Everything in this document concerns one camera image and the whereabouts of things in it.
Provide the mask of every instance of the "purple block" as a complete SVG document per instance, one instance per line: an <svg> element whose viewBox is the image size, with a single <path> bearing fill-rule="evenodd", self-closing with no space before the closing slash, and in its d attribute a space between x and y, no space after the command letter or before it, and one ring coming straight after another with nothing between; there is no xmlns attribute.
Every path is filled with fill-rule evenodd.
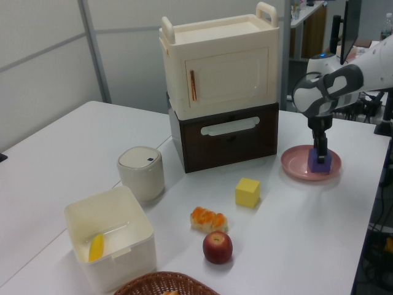
<svg viewBox="0 0 393 295"><path fill-rule="evenodd" d="M309 149L308 151L308 168L312 173L330 172L332 168L332 155L327 150L325 156L325 163L318 163L317 161L317 150L315 148Z"/></svg>

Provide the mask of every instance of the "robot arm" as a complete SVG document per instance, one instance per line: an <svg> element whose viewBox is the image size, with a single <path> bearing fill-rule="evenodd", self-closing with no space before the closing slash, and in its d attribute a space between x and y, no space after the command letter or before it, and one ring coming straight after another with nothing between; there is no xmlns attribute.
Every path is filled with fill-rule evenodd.
<svg viewBox="0 0 393 295"><path fill-rule="evenodd" d="M323 73L324 68L332 70L328 65L337 63L336 56L321 55L316 59L322 65L321 75L299 82L293 92L297 110L307 118L326 116L356 102L357 97L349 99L346 94L393 88L393 36L347 65L333 67L331 73Z"/></svg>
<svg viewBox="0 0 393 295"><path fill-rule="evenodd" d="M311 171L330 171L325 131L332 126L333 110L357 101L357 95L348 94L388 89L386 109L393 108L393 36L345 66L339 64L335 55L314 57L309 61L307 72L314 77L298 82L292 99L297 111L308 118L308 126L313 131L314 153L310 155L315 159L310 159L310 155L308 159ZM389 118L384 115L383 120L390 128L391 109L385 113Z"/></svg>

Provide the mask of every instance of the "wicker basket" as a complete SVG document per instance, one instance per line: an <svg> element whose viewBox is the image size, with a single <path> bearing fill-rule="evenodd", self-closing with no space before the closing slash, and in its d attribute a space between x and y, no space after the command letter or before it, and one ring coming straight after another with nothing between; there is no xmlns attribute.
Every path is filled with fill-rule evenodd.
<svg viewBox="0 0 393 295"><path fill-rule="evenodd" d="M114 295L161 295L165 291L178 291L180 295L219 295L204 284L178 272L154 272L136 278Z"/></svg>

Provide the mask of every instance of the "wooden drawer box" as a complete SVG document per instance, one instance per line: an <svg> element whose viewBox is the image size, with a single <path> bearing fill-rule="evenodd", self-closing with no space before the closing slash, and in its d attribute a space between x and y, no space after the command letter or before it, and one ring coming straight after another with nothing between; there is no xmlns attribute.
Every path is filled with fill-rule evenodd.
<svg viewBox="0 0 393 295"><path fill-rule="evenodd" d="M278 103L189 120L179 120L169 101L168 107L186 173L277 153Z"/></svg>

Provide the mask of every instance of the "pink plate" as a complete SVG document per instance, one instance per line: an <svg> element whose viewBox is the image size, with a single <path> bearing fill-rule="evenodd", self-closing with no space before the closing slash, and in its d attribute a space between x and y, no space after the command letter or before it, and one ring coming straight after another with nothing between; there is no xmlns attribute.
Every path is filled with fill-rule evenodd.
<svg viewBox="0 0 393 295"><path fill-rule="evenodd" d="M308 151L312 145L294 146L287 149L281 156L281 165L288 174L305 180L325 180L334 177L341 168L341 159L333 151L332 168L328 173L313 173L308 168Z"/></svg>

